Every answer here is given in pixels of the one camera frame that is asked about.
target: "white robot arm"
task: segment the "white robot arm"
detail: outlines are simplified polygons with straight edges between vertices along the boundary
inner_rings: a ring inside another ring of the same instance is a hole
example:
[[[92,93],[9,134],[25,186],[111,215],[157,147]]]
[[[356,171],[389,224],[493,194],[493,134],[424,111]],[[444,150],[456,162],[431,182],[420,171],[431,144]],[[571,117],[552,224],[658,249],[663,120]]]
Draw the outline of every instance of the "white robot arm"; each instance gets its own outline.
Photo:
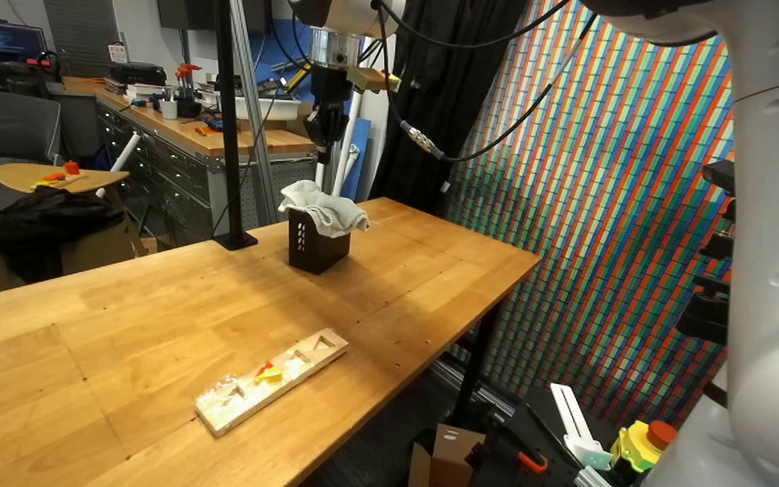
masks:
[[[779,485],[779,0],[582,4],[651,44],[690,44],[720,33],[732,59],[742,217],[731,289],[728,411],[702,401],[647,481]],[[294,8],[301,20],[329,33],[379,35],[371,0],[297,0]]]

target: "wooden board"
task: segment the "wooden board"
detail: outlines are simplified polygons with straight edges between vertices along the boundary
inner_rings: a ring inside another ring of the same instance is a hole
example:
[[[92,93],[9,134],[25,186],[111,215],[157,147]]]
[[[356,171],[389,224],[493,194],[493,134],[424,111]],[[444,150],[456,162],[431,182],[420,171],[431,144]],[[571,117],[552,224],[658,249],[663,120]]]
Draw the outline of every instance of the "wooden board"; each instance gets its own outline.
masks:
[[[222,437],[329,365],[343,350],[347,339],[325,327],[252,373],[216,382],[213,391],[198,397],[198,414],[213,437]]]
[[[55,167],[55,166],[38,166],[38,162],[2,162],[0,166],[0,185],[13,190],[13,192],[34,192],[34,186],[49,177],[49,174],[57,174],[63,167]],[[126,171],[80,171],[78,177],[72,178],[64,178],[64,182],[57,182],[57,185],[49,185],[49,186],[59,186],[59,190],[67,190],[67,192],[94,192],[94,190],[103,190],[103,186],[111,186],[117,182],[126,178]]]

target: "metal pole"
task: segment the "metal pole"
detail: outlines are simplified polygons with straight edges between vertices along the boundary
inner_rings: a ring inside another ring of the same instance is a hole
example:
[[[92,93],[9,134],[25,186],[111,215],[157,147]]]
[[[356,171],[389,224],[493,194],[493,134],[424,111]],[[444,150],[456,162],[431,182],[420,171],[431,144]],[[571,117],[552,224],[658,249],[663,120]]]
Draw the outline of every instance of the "metal pole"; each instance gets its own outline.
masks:
[[[255,77],[255,62],[252,62],[247,6],[240,0],[230,0],[230,20],[232,20],[230,31],[234,35],[234,54],[240,65],[240,93],[249,106],[249,123],[252,123],[252,135],[255,135],[256,217],[261,224],[270,224],[270,223],[278,223],[278,201],[272,192],[270,158],[264,147],[264,128],[261,128],[260,98],[256,98],[256,77]]]
[[[232,93],[232,35],[230,35],[230,4],[216,0],[216,48],[220,48],[220,93],[222,93],[222,125],[224,125],[224,182],[226,182],[226,235],[213,235],[226,249],[243,249],[256,244],[243,230],[243,203],[237,185],[237,128],[234,128],[234,93]]]

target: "cardboard box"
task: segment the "cardboard box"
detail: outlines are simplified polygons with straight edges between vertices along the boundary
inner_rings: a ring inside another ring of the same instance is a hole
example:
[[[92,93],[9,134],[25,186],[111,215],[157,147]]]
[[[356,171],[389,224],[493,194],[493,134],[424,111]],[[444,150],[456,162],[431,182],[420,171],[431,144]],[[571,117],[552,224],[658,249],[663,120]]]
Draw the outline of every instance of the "cardboard box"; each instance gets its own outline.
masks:
[[[106,230],[98,230],[80,242],[64,244],[59,249],[63,254],[63,276],[132,259],[141,254],[148,254],[142,242],[138,238],[136,227],[122,220],[119,224],[111,224]],[[0,289],[10,289],[25,284],[19,276],[13,276],[0,258]]]
[[[467,466],[467,456],[475,443],[483,443],[483,434],[439,426],[433,451],[421,443],[410,449],[409,487],[470,485],[474,468]]]

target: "floor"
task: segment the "floor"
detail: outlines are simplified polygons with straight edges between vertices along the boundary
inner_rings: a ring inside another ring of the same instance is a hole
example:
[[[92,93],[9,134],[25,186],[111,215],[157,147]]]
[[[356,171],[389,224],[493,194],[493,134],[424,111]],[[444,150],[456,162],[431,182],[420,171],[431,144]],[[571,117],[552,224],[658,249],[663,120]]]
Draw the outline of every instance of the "floor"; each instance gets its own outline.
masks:
[[[436,372],[424,372],[303,485],[406,487],[410,442],[436,427],[451,404],[455,388]]]

